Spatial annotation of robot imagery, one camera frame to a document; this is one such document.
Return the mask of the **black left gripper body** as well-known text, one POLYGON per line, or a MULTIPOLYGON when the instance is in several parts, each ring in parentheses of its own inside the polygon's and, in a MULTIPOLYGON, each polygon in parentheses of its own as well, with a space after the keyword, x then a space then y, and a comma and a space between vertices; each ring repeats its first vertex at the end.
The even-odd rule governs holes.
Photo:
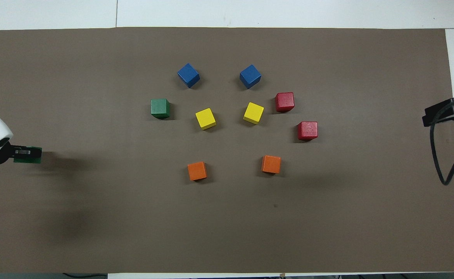
POLYGON ((0 149, 0 164, 5 163, 11 158, 15 157, 15 148, 10 142, 7 142, 1 149, 0 149))

